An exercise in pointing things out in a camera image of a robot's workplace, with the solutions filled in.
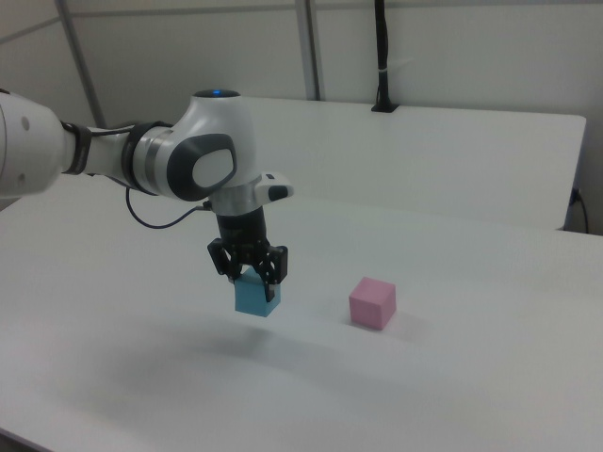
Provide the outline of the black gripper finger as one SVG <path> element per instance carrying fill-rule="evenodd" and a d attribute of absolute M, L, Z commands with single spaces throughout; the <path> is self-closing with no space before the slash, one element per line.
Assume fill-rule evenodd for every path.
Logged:
<path fill-rule="evenodd" d="M 274 247 L 270 243 L 257 243 L 254 248 L 253 269 L 264 286 L 266 302 L 272 302 L 276 288 L 287 276 L 288 248 Z"/>
<path fill-rule="evenodd" d="M 220 275 L 225 275 L 230 283 L 241 276 L 244 265 L 243 246 L 215 238 L 207 245 L 212 262 Z"/>

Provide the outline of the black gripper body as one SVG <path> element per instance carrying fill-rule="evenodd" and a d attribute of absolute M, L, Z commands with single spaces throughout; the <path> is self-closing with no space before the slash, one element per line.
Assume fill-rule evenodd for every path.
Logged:
<path fill-rule="evenodd" d="M 220 238 L 243 246 L 243 262 L 253 264 L 257 243 L 268 243 L 264 209 L 259 207 L 241 216 L 217 216 Z"/>

